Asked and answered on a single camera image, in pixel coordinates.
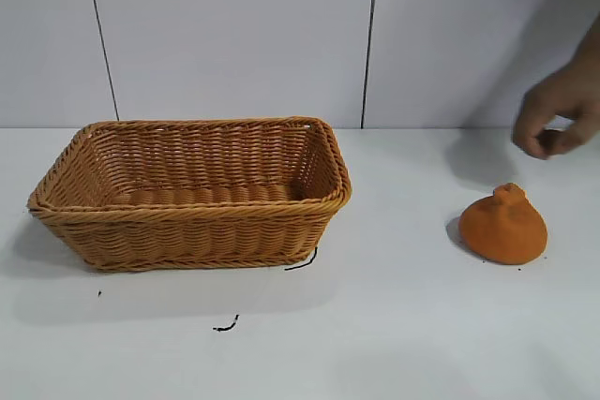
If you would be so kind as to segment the person's bare hand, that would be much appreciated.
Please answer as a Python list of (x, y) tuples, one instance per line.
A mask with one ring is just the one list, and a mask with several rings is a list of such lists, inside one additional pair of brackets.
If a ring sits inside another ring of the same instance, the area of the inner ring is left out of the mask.
[(524, 96), (512, 141), (538, 159), (563, 155), (599, 131), (599, 21), (571, 59)]

